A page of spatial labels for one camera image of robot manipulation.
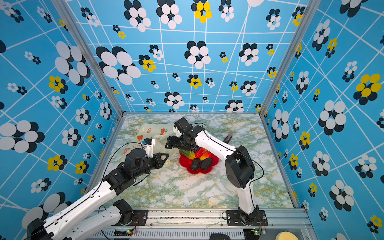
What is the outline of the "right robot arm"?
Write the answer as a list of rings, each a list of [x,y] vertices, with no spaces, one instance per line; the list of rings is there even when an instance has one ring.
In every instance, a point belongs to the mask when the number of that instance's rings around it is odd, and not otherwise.
[[[225,162],[226,175],[238,189],[239,214],[242,222],[250,226],[258,218],[259,206],[255,203],[252,183],[255,165],[244,146],[234,147],[208,133],[204,127],[191,125],[186,118],[174,123],[174,135],[167,138],[167,149],[195,150],[204,148]]]

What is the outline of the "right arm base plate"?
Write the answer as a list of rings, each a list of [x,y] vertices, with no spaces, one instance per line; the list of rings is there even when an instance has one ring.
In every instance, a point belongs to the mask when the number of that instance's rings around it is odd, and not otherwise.
[[[227,224],[230,227],[267,227],[269,225],[266,212],[254,210],[246,214],[241,210],[226,211]]]

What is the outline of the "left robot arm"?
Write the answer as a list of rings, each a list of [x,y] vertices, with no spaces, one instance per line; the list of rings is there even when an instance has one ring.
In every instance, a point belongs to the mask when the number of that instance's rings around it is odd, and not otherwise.
[[[112,225],[137,225],[139,220],[125,200],[116,201],[111,207],[91,218],[89,214],[133,186],[138,177],[162,168],[168,158],[169,154],[156,153],[149,157],[145,150],[133,149],[126,155],[124,162],[72,205],[46,220],[33,220],[28,225],[26,238],[83,240]]]

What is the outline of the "red flower-shaped plate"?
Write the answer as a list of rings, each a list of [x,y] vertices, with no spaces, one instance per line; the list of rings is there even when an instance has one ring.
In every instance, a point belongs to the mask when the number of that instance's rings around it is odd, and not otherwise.
[[[219,163],[219,158],[204,148],[196,151],[180,150],[179,163],[192,174],[208,174]]]

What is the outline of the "translucent cream plastic bag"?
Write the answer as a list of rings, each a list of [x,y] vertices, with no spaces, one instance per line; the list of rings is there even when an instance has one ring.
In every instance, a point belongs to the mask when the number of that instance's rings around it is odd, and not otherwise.
[[[170,155],[170,160],[176,160],[180,157],[177,148],[169,150],[166,149],[167,138],[174,135],[174,124],[143,124],[141,126],[126,126],[123,127],[119,133],[116,145],[117,147],[127,144],[121,148],[117,153],[118,161],[123,161],[125,156],[133,149],[139,149],[139,143],[144,139],[154,139],[156,144],[154,146],[154,153],[166,153]]]

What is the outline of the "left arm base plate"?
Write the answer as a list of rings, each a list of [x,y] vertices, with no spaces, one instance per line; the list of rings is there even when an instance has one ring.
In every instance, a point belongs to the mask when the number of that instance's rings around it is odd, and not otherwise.
[[[132,210],[124,213],[116,226],[145,226],[148,219],[148,210]]]

